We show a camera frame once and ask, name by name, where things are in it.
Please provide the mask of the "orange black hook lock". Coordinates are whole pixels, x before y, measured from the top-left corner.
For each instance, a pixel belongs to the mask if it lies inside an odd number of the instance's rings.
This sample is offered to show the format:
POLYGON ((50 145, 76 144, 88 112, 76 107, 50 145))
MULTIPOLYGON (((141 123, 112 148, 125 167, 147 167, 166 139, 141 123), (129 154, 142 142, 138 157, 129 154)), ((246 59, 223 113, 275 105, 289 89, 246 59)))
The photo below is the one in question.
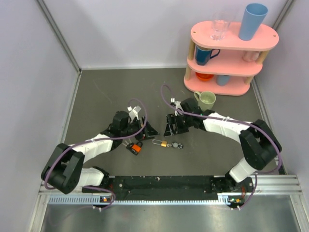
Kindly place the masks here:
POLYGON ((129 146, 129 151, 134 154, 134 155, 138 155, 141 151, 141 148, 143 146, 143 143, 142 142, 137 142, 137 143, 132 143, 130 146, 129 146))

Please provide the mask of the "small brass padlock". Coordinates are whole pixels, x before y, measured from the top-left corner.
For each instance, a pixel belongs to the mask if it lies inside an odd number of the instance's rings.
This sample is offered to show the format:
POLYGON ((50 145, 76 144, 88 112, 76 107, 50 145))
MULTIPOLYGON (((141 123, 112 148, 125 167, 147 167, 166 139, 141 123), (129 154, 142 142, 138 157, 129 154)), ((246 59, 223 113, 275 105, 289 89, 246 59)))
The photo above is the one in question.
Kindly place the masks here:
POLYGON ((162 147, 168 147, 168 142, 167 142, 167 141, 162 141, 162 140, 153 139, 153 140, 152 140, 152 143, 153 143, 154 145, 159 145, 159 146, 162 146, 162 147))

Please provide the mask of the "black white keychain charm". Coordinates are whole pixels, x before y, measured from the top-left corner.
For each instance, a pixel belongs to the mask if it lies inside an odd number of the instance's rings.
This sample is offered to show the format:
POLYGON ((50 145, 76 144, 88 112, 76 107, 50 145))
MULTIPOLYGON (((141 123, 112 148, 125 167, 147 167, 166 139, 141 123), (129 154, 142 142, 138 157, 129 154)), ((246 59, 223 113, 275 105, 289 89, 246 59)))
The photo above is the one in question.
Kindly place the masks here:
POLYGON ((167 144, 167 147, 177 148, 177 149, 183 149, 183 144, 172 142, 170 144, 167 144))

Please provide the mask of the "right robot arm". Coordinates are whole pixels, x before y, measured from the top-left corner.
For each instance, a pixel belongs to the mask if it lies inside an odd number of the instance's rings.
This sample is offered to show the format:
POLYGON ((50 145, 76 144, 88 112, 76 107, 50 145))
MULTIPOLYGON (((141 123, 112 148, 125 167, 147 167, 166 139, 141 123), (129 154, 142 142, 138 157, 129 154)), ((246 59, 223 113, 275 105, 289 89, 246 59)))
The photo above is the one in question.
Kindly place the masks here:
POLYGON ((263 170, 281 151, 282 147, 270 127, 263 120, 244 122, 222 116, 213 110, 202 111, 197 101, 170 100, 175 110, 167 115, 164 136, 189 132, 190 127, 212 132, 239 143, 244 157, 225 174, 225 185, 230 191, 237 191, 243 180, 263 170))

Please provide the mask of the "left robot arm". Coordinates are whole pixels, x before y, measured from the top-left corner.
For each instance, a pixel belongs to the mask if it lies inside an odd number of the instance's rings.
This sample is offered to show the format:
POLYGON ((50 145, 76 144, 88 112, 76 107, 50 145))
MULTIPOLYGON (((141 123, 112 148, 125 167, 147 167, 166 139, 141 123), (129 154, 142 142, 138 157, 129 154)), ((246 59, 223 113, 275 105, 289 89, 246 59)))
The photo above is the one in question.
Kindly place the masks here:
POLYGON ((108 128, 97 136, 79 144, 58 144, 41 173, 41 179, 48 189, 57 189, 64 194, 84 186, 106 191, 110 184, 109 174, 98 167, 84 168, 84 163, 115 150, 126 139, 134 137, 143 141, 158 134, 146 116, 138 116, 137 110, 118 111, 108 128))

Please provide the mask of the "small padlock keys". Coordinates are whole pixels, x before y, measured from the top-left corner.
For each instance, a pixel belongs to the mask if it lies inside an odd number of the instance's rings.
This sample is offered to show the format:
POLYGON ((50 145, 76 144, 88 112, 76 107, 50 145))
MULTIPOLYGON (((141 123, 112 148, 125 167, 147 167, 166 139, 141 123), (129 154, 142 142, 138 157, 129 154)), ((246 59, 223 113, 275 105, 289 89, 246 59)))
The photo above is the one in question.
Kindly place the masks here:
POLYGON ((134 145, 134 143, 130 139, 123 140, 122 144, 126 147, 126 149, 130 149, 134 145))

